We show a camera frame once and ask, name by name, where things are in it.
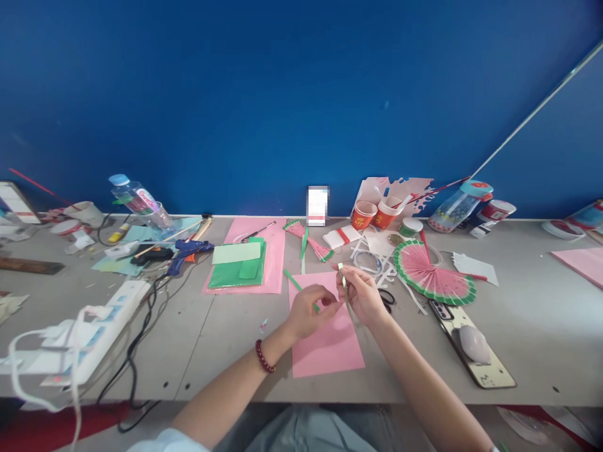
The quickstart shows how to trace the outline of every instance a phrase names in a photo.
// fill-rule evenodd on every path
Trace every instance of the hand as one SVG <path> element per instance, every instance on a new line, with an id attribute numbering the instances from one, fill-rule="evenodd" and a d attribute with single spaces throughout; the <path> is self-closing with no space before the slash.
<path id="1" fill-rule="evenodd" d="M 322 300 L 324 308 L 320 312 L 314 309 L 314 303 Z M 326 325 L 341 308 L 342 303 L 325 286 L 312 284 L 299 292 L 293 300 L 289 318 L 283 326 L 292 335 L 295 342 L 314 334 L 321 326 Z"/>
<path id="2" fill-rule="evenodd" d="M 332 267 L 339 270 L 337 264 L 333 264 Z M 389 314 L 383 305 L 373 278 L 352 266 L 343 266 L 341 274 L 347 283 L 350 305 L 363 324 L 370 329 L 389 319 Z M 339 271 L 337 272 L 337 290 L 340 301 L 344 303 L 345 289 Z"/>

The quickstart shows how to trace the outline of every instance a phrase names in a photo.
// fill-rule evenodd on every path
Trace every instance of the glue gun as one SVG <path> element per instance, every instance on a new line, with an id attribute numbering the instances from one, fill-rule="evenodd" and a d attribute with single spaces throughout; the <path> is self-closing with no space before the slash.
<path id="1" fill-rule="evenodd" d="M 191 240 L 189 242 L 185 242 L 184 240 L 176 240 L 176 249 L 180 251 L 174 258 L 174 261 L 171 263 L 170 268 L 168 268 L 167 274 L 169 276 L 176 276 L 180 273 L 182 263 L 187 256 L 198 252 L 213 251 L 214 246 L 207 240 L 204 242 L 199 242 L 197 240 Z"/>

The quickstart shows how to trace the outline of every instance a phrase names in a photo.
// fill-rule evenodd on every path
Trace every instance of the red paper cup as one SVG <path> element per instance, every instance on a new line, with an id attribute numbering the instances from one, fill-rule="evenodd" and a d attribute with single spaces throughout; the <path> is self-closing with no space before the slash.
<path id="1" fill-rule="evenodd" d="M 389 203 L 392 205 L 397 205 L 402 202 L 402 200 L 399 200 L 398 198 L 390 198 L 388 198 L 388 200 Z M 372 221 L 372 225 L 379 229 L 387 229 L 387 227 L 391 225 L 391 223 L 398 217 L 398 215 L 402 213 L 404 207 L 405 205 L 401 208 L 399 207 L 397 209 L 394 209 L 385 204 L 383 201 L 381 201 L 379 203 L 379 206 L 377 207 L 377 215 Z"/>
<path id="2" fill-rule="evenodd" d="M 368 201 L 358 201 L 352 214 L 352 227 L 356 230 L 367 229 L 375 214 L 377 214 L 375 204 Z"/>

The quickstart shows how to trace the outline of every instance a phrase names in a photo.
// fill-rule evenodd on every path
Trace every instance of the white cup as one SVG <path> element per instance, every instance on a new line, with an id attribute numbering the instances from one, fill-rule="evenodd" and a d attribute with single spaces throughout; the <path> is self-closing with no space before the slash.
<path id="1" fill-rule="evenodd" d="M 73 207 L 67 207 L 63 213 L 68 217 L 75 218 L 76 220 L 80 220 L 83 223 L 88 223 L 93 228 L 99 228 L 102 225 L 102 221 L 105 216 L 102 212 L 94 205 L 94 203 L 90 201 L 82 201 L 75 203 L 78 209 L 74 209 Z"/>

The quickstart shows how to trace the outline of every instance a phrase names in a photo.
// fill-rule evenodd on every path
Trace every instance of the person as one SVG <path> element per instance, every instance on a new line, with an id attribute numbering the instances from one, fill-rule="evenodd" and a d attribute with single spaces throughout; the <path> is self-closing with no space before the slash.
<path id="1" fill-rule="evenodd" d="M 352 266 L 343 266 L 341 274 L 347 281 L 349 304 L 372 333 L 432 445 L 438 451 L 495 451 L 475 417 L 388 314 L 373 278 Z M 339 272 L 336 278 L 339 299 L 316 284 L 296 295 L 288 319 L 260 344 L 268 366 L 276 365 L 297 341 L 327 324 L 345 305 L 345 289 Z M 319 313 L 313 308 L 318 300 L 326 306 Z M 257 416 L 246 416 L 246 407 L 267 375 L 253 348 L 203 388 L 170 428 L 154 440 L 135 444 L 129 451 L 400 450 L 399 439 L 392 433 L 393 424 L 386 416 L 378 416 L 374 406 L 356 411 L 361 415 L 356 427 L 344 422 L 340 414 L 304 404 L 290 406 L 273 416 L 267 425 L 258 425 Z M 270 407 L 272 404 L 258 405 Z M 339 407 L 345 412 L 347 405 Z M 243 424 L 255 426 L 251 435 Z"/>

